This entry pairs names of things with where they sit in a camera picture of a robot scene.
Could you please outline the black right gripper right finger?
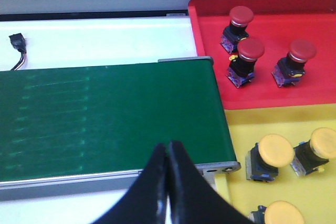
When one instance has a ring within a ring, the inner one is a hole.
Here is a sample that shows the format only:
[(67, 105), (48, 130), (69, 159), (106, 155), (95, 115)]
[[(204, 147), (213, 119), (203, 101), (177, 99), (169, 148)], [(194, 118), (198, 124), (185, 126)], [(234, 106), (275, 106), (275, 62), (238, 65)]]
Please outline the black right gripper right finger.
[(252, 223), (203, 178), (180, 141), (168, 147), (172, 223)]

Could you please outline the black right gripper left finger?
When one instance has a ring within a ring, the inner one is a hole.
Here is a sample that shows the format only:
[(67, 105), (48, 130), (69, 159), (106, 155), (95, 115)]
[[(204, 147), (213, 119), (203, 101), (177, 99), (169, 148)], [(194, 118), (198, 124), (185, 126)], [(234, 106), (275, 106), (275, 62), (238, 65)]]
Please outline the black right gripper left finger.
[(124, 196), (94, 223), (165, 223), (166, 149), (158, 144)]

